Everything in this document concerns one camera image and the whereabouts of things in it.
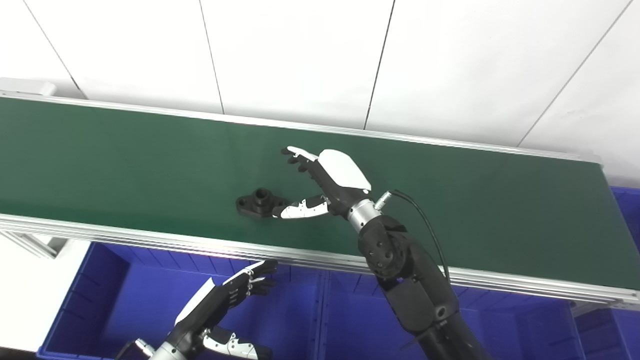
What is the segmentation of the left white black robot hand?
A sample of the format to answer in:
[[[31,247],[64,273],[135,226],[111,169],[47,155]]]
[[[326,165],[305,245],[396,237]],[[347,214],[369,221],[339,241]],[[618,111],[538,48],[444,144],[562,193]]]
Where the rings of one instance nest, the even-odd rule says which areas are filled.
[[[272,349],[240,338],[219,323],[247,297],[267,296],[275,285],[267,275],[276,272],[277,267],[275,259],[261,260],[240,269],[222,284],[206,280],[180,313],[153,359],[196,360],[204,351],[211,351],[235,359],[270,360]]]

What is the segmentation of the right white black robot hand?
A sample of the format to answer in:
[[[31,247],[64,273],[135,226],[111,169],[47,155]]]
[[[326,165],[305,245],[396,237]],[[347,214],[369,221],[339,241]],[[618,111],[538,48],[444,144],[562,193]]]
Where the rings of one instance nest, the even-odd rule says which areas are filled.
[[[298,164],[300,173],[308,173],[321,192],[274,207],[273,218],[303,219],[331,214],[347,219],[353,207],[371,200],[371,183],[347,153],[325,149],[315,155],[297,146],[286,146],[281,153],[289,157],[288,164]]]

